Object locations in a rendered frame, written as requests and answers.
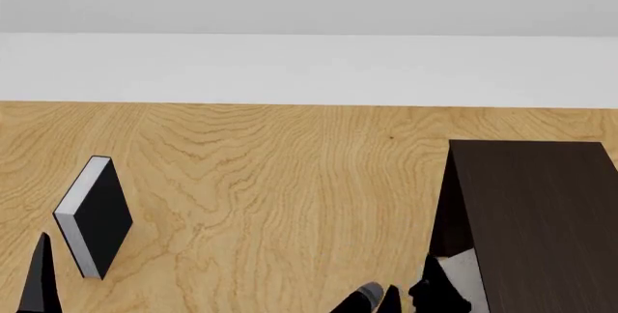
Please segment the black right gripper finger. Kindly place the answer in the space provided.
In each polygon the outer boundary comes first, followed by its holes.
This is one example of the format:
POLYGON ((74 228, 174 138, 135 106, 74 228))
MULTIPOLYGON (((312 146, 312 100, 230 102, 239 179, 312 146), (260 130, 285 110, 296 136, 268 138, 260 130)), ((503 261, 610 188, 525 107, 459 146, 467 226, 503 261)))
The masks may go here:
POLYGON ((396 286, 388 286, 376 313, 402 313, 400 292, 396 286))

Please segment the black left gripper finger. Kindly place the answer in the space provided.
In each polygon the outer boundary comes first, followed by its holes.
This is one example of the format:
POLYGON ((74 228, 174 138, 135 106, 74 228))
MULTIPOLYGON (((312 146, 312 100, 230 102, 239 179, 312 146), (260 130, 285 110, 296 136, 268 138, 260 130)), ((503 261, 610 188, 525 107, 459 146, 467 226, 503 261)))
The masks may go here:
POLYGON ((62 313, 58 297, 50 237, 42 233, 15 313, 62 313))

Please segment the black right gripper finger with grey tip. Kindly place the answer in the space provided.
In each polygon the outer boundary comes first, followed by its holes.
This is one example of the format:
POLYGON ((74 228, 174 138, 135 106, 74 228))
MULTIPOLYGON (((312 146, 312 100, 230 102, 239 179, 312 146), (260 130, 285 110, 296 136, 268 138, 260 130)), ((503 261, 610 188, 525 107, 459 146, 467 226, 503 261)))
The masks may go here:
POLYGON ((376 282, 366 283, 342 300, 330 313, 372 313, 379 306, 384 290, 376 282))

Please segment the dark brown wooden cabinet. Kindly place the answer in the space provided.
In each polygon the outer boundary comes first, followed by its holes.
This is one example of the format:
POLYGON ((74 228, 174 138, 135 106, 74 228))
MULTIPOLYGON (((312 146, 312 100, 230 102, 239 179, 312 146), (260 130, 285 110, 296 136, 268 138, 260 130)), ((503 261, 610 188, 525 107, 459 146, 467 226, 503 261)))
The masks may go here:
POLYGON ((618 168, 604 146, 450 141, 429 252, 467 250, 491 313, 618 313, 618 168))

